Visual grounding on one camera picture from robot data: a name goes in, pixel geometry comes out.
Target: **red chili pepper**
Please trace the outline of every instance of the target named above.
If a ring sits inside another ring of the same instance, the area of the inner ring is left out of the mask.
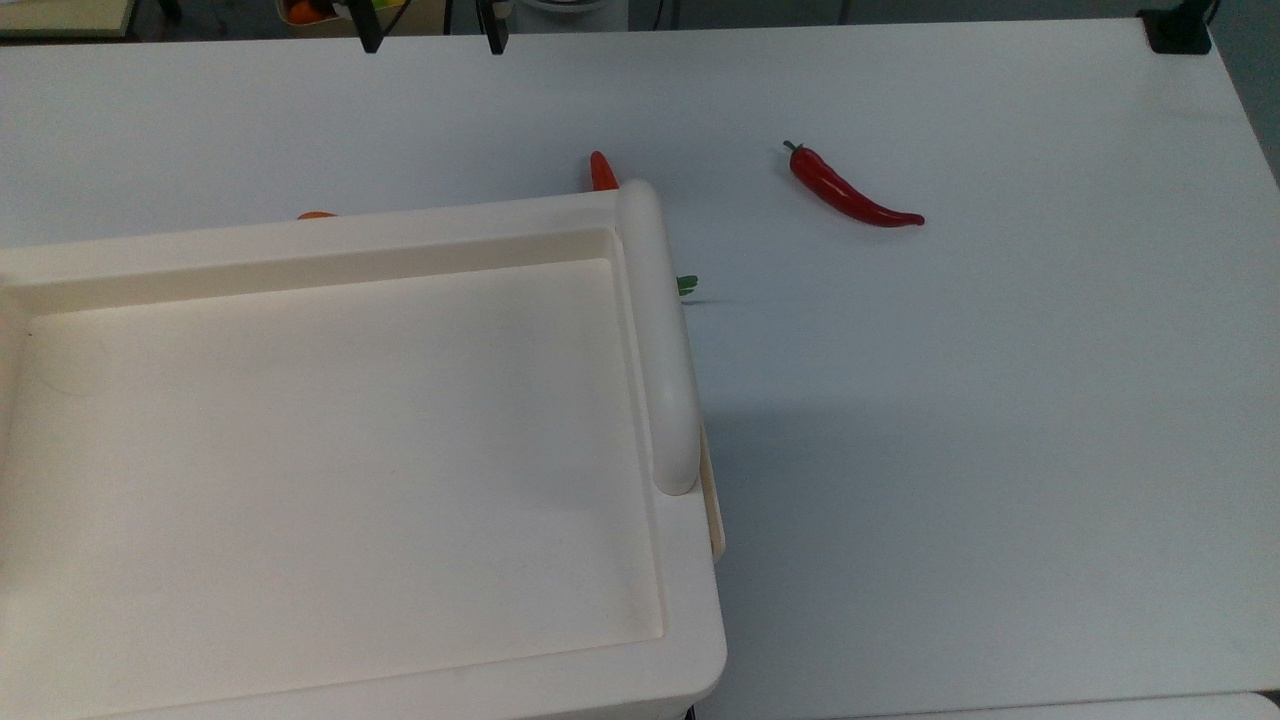
[[[836,170],[831,169],[831,165],[824,163],[820,155],[804,145],[791,145],[790,141],[782,145],[791,149],[791,173],[836,210],[855,220],[882,228],[924,224],[923,215],[899,213],[872,202],[865,195],[854,190],[854,186],[849,184]]]
[[[591,152],[591,190],[617,190],[618,178],[613,177],[613,168],[604,159],[604,152],[596,150]]]

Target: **black mount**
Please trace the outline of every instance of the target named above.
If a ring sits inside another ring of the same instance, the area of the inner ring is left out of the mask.
[[[1213,0],[1183,0],[1172,10],[1138,10],[1147,42],[1161,55],[1208,55],[1213,41],[1208,38],[1204,13]]]
[[[502,51],[507,49],[507,20],[499,18],[494,10],[494,5],[499,1],[502,0],[476,0],[480,27],[484,29],[485,37],[489,38],[489,50],[494,55],[502,55]],[[383,26],[378,22],[378,12],[374,10],[372,0],[347,0],[346,4],[347,10],[351,12],[351,22],[356,24],[356,32],[360,35],[360,44],[365,46],[365,53],[378,53],[387,33],[383,32]],[[444,8],[445,15],[449,15],[453,8],[452,0],[445,3]],[[444,22],[448,27],[449,18],[445,17]]]

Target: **tray handle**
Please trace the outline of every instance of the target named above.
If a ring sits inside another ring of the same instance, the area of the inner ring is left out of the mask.
[[[644,181],[622,184],[617,228],[631,288],[653,482],[666,495],[685,495],[698,482],[701,411],[671,247],[653,186]]]

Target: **white plastic tray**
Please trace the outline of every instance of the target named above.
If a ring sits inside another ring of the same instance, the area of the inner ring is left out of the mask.
[[[0,273],[0,717],[664,717],[718,679],[649,186]]]

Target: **white table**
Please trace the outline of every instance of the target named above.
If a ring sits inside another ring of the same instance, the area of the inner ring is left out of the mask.
[[[897,715],[893,720],[1280,720],[1280,710],[1261,696],[1222,694]]]
[[[1280,687],[1280,193],[1217,55],[1137,20],[31,47],[0,99],[10,245],[572,192],[593,149],[650,179],[730,534],[704,720]],[[831,211],[782,140],[928,225]]]

